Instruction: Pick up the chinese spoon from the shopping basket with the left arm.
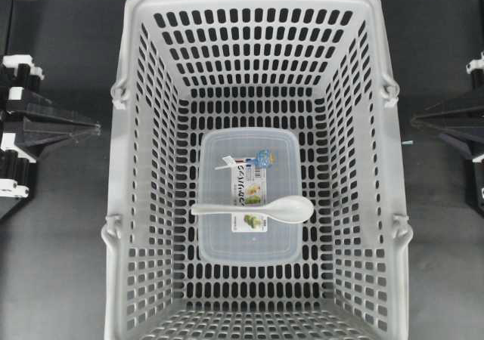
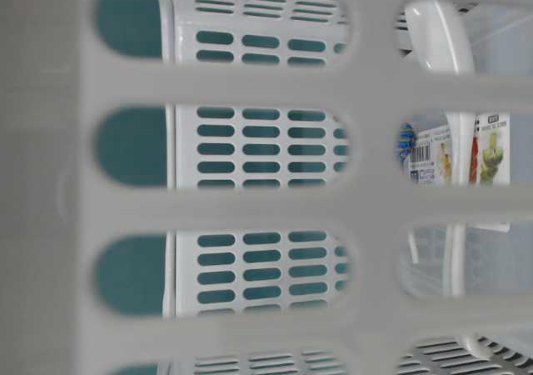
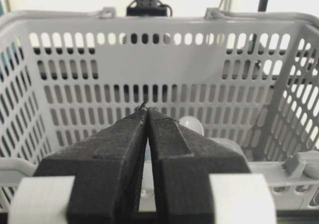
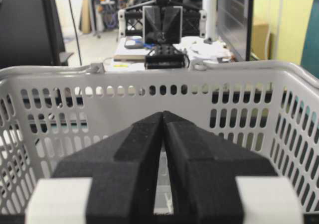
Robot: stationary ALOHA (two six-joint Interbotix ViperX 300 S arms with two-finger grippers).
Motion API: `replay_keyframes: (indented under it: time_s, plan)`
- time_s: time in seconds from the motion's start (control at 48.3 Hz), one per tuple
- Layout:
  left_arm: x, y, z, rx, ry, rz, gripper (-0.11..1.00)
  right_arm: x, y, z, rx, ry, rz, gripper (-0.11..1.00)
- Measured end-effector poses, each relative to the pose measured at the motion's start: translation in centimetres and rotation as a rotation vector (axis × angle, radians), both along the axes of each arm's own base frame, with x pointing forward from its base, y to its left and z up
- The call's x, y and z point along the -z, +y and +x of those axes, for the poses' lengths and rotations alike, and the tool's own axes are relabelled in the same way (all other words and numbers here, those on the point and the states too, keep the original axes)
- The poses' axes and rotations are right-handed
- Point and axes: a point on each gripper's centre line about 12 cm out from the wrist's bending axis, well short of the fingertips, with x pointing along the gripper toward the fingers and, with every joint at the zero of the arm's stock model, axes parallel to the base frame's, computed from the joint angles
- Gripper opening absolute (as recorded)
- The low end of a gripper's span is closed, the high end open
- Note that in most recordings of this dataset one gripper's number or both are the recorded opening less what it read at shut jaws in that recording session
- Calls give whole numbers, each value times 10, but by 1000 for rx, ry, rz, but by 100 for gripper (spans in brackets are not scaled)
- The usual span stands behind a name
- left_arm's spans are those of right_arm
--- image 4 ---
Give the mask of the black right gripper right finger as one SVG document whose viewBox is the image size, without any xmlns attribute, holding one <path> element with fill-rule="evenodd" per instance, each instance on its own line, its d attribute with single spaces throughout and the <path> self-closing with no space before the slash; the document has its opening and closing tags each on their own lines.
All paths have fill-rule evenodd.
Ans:
<svg viewBox="0 0 319 224">
<path fill-rule="evenodd" d="M 235 178 L 277 176 L 269 159 L 163 112 L 164 143 L 174 215 L 196 224 L 241 224 Z"/>
</svg>

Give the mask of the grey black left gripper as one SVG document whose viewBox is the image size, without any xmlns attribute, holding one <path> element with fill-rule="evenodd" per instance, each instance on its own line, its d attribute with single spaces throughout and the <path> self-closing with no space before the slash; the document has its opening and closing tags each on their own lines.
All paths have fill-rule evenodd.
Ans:
<svg viewBox="0 0 319 224">
<path fill-rule="evenodd" d="M 146 44 L 178 44 L 182 36 L 181 6 L 144 6 L 143 40 Z"/>
</svg>

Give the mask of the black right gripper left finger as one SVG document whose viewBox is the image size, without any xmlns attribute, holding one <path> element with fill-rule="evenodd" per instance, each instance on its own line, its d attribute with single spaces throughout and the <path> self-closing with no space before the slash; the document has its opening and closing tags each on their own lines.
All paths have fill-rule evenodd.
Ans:
<svg viewBox="0 0 319 224">
<path fill-rule="evenodd" d="M 88 224 L 146 224 L 154 215 L 162 135 L 156 112 L 63 158 L 52 177 L 92 179 Z"/>
</svg>

